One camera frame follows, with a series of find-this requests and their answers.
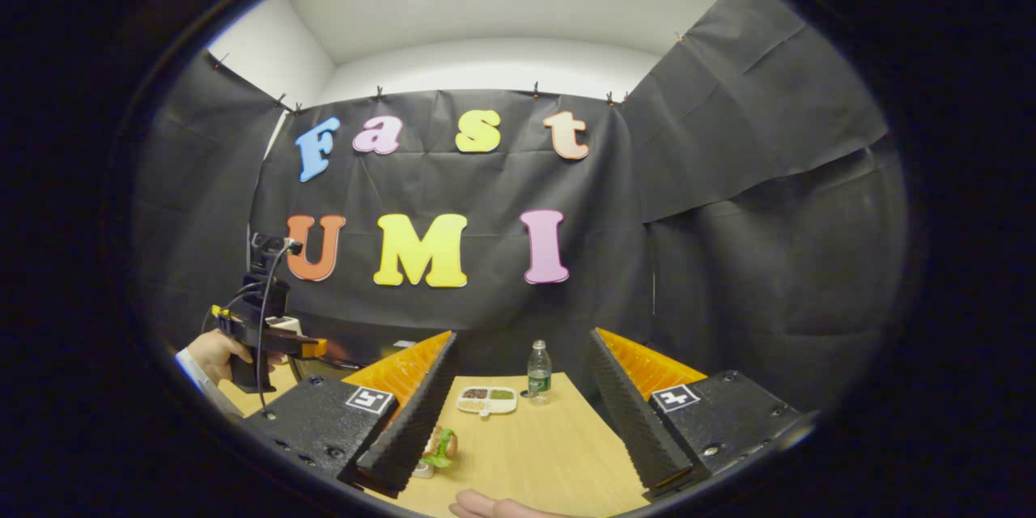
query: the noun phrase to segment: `white wall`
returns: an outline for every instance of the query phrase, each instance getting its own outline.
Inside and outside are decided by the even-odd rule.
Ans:
[[[264,0],[208,47],[223,64],[284,104],[315,106],[335,64],[288,0]]]
[[[621,102],[659,57],[637,50],[558,38],[470,38],[393,50],[342,64],[314,105],[385,93],[451,89],[580,94]]]

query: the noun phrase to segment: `pink letter i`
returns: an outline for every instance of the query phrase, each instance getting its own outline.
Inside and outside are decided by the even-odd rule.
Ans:
[[[556,210],[529,210],[522,212],[521,222],[528,227],[529,269],[525,271],[528,283],[562,283],[569,279],[569,270],[562,264],[557,249],[557,224],[565,215]]]

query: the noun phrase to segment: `letter f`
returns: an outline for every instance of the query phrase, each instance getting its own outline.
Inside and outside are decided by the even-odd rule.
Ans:
[[[303,172],[298,175],[300,181],[306,182],[327,167],[327,161],[320,153],[330,152],[334,142],[328,132],[338,130],[339,125],[338,117],[328,117],[324,123],[295,139],[295,146],[298,146],[303,153]]]

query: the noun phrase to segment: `food tray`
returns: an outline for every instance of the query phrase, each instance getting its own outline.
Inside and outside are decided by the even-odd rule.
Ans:
[[[507,386],[465,386],[457,397],[457,408],[481,416],[509,413],[517,406],[518,393]]]

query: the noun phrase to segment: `white sleeve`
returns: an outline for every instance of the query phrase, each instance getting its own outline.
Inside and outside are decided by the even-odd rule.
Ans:
[[[230,399],[220,391],[215,383],[212,382],[205,371],[201,370],[198,363],[194,361],[188,349],[181,349],[176,353],[176,363],[183,369],[184,373],[191,378],[191,381],[195,383],[198,391],[201,391],[202,395],[205,396],[215,405],[224,414],[233,414],[237,416],[244,416],[241,410],[238,409],[233,403],[230,403]]]

